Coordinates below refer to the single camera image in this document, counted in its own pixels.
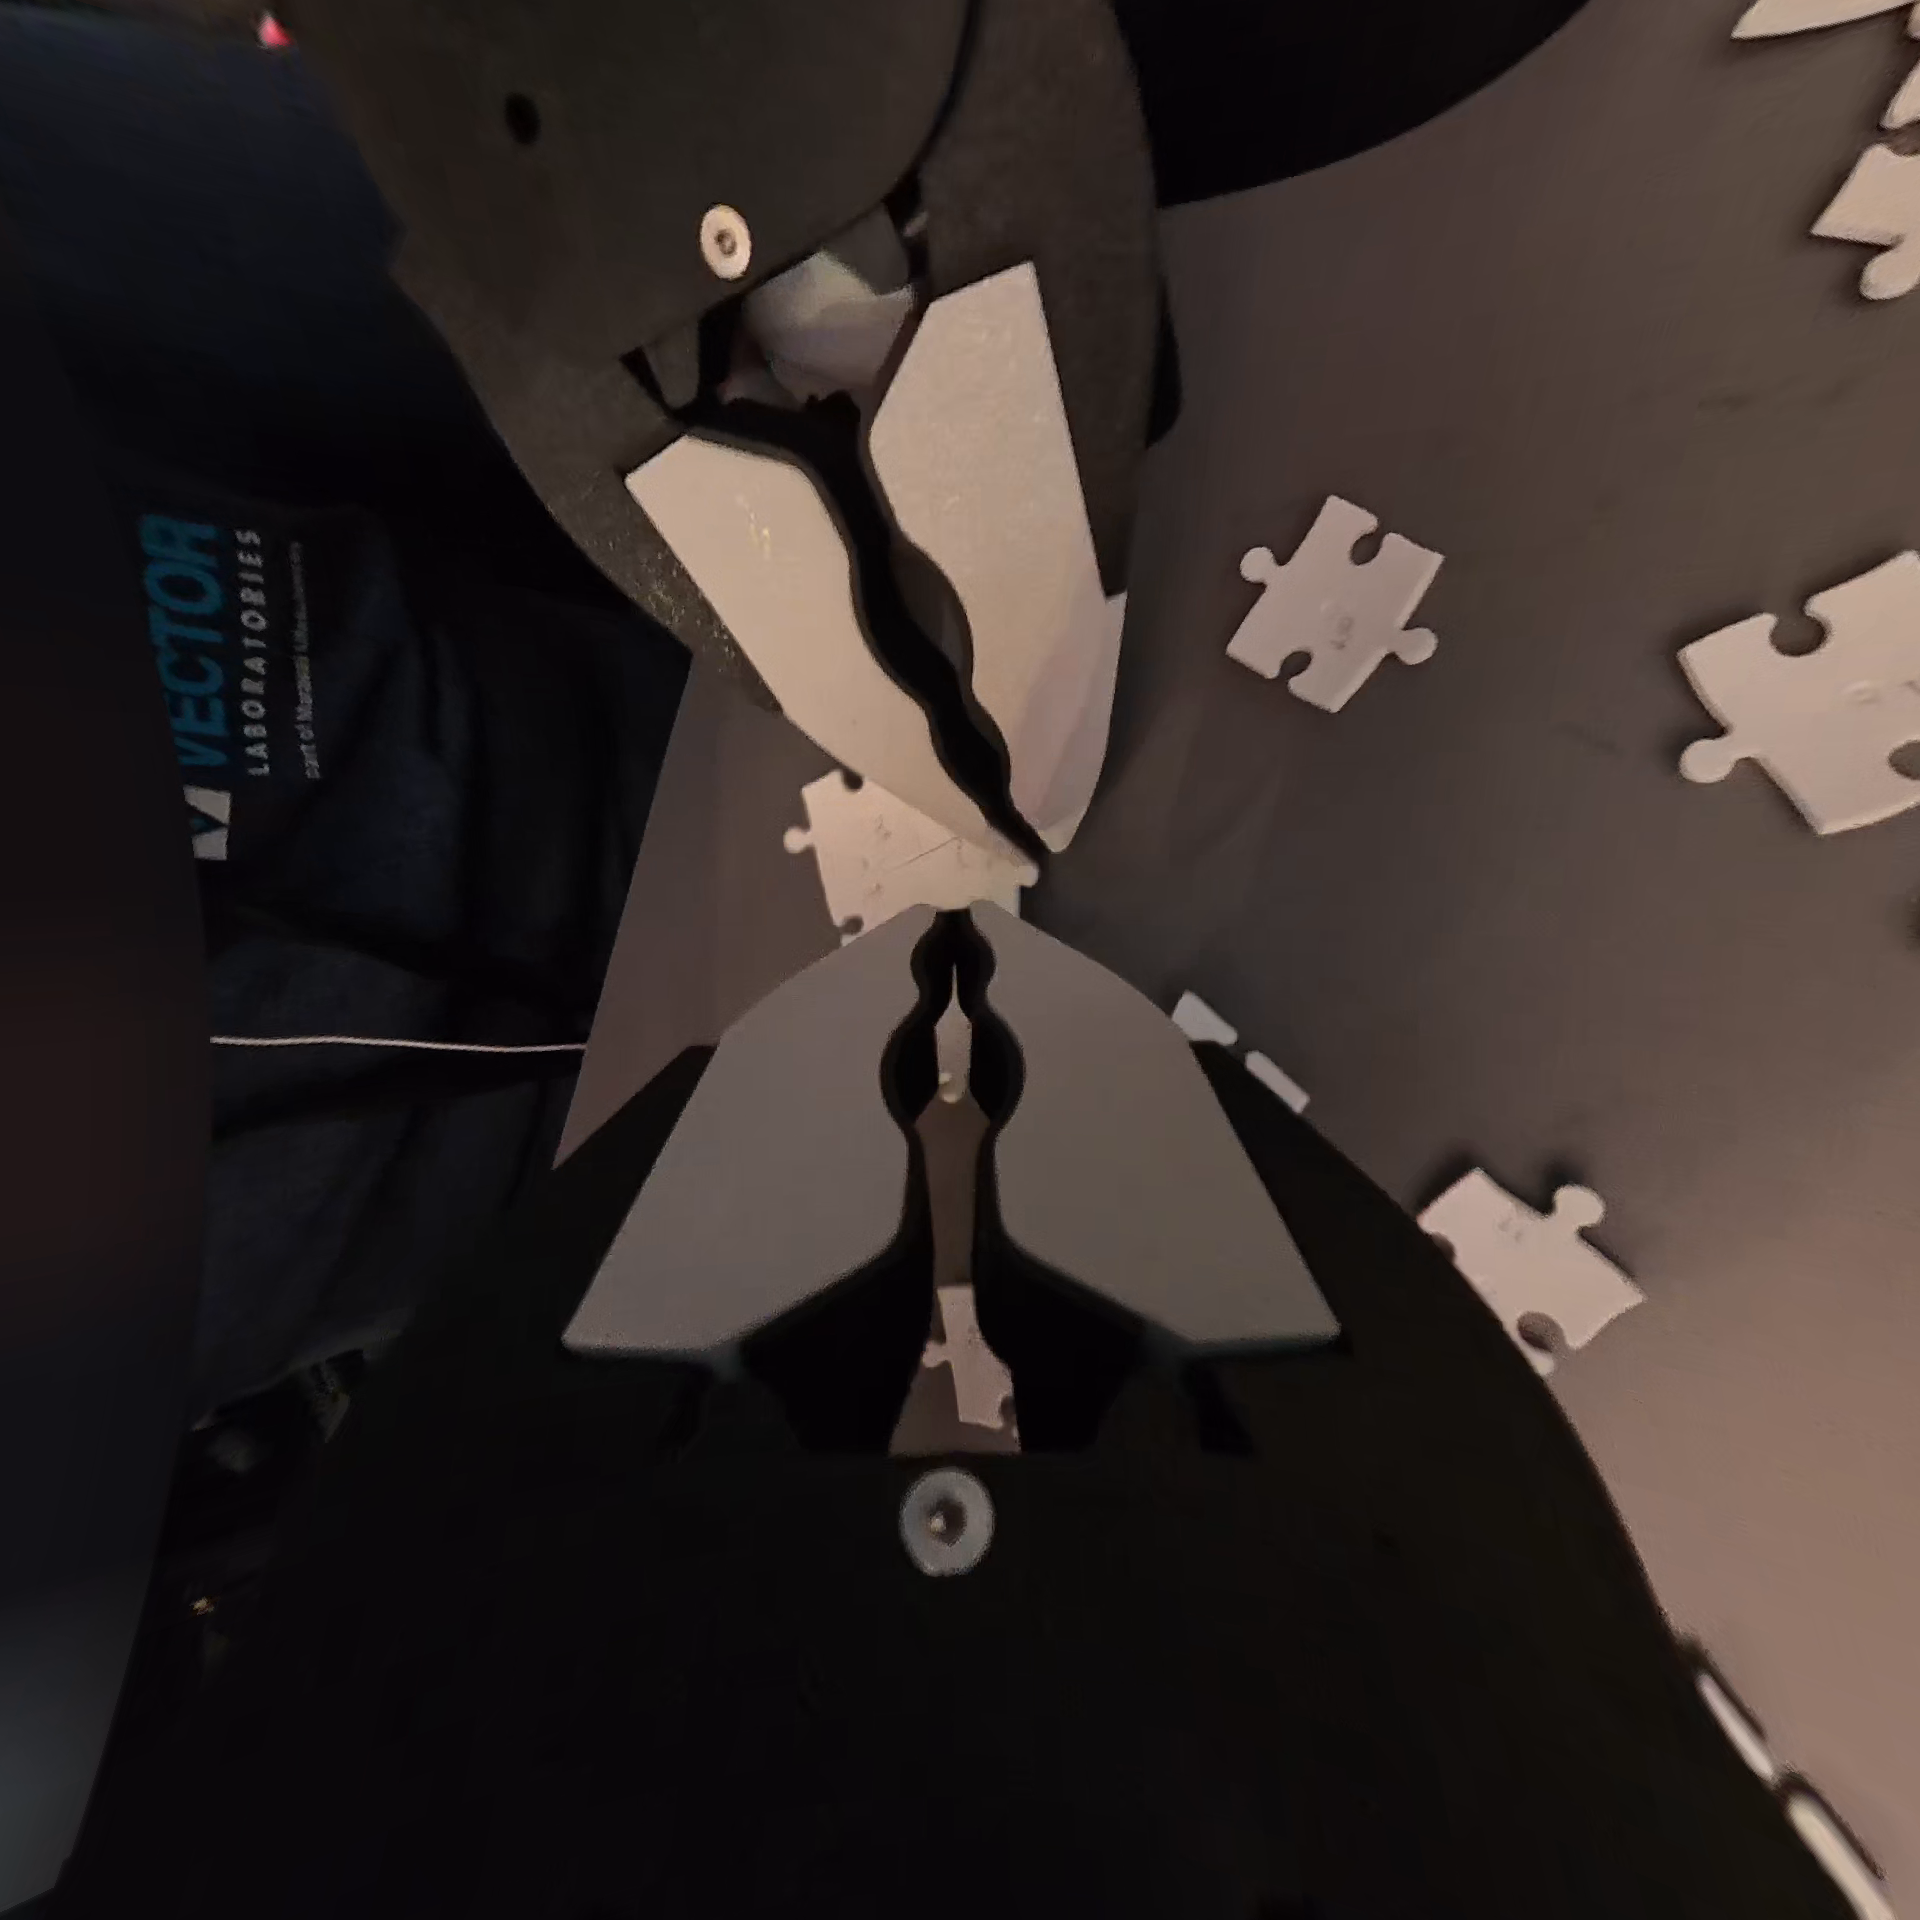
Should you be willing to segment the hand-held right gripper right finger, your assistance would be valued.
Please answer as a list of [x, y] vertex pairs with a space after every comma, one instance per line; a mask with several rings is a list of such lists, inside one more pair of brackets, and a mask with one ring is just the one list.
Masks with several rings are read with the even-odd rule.
[[1338, 1346], [1341, 1325], [1185, 1030], [1099, 963], [967, 911], [977, 1295], [1027, 1453], [1093, 1449], [1140, 1375]]

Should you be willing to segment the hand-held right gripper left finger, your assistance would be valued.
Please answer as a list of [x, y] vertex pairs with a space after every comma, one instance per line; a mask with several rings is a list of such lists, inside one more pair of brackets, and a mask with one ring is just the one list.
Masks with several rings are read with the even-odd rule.
[[944, 917], [917, 905], [732, 1022], [564, 1331], [591, 1361], [699, 1364], [805, 1449], [889, 1449], [931, 1321], [903, 1093], [931, 1071]]

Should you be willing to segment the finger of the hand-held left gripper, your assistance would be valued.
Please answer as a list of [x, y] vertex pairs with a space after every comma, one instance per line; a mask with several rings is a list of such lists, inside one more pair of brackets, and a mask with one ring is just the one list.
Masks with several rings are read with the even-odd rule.
[[929, 301], [869, 428], [899, 532], [967, 621], [1017, 813], [1066, 853], [1109, 749], [1124, 591], [1107, 591], [1039, 270]]
[[882, 669], [857, 614], [848, 539], [800, 463], [687, 434], [624, 484], [789, 723], [850, 773], [1011, 862], [1019, 884], [1040, 875], [943, 769], [927, 709]]

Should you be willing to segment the joined puzzle piece section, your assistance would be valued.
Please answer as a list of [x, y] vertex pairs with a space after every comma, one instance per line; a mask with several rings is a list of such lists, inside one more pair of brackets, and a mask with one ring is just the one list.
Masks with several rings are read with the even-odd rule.
[[[815, 857], [831, 921], [843, 942], [913, 905], [994, 905], [1017, 919], [1024, 887], [1011, 862], [973, 849], [875, 783], [847, 773], [824, 775], [802, 789], [802, 806], [805, 826], [786, 829], [784, 849]], [[989, 1119], [979, 1102], [977, 1028], [962, 1001], [964, 958], [964, 948], [952, 958], [944, 1007], [932, 1028], [938, 1079], [915, 1116], [929, 1197], [932, 1307], [896, 1449], [1007, 1455], [1021, 1451], [1021, 1437], [1013, 1374], [985, 1335], [977, 1295], [981, 1150]], [[1188, 1043], [1233, 1035], [1212, 1015], [1185, 1015], [1176, 1023]], [[1251, 1455], [1252, 1437], [1220, 1375], [1227, 1362], [1199, 1369], [1185, 1393], [1176, 1393], [1171, 1378], [1140, 1375], [1114, 1415], [1129, 1422], [1124, 1401], [1139, 1394], [1140, 1427], [1171, 1428], [1180, 1447]]]

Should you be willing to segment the white puzzle pieces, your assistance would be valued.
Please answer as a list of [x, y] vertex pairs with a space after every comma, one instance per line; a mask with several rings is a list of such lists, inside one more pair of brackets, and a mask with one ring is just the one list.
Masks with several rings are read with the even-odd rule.
[[1605, 1197], [1557, 1390], [1664, 1599], [1916, 1916], [1913, 5], [1586, 5], [1196, 210], [1210, 558], [1445, 555], [1280, 781], [1251, 925], [1356, 1157]]

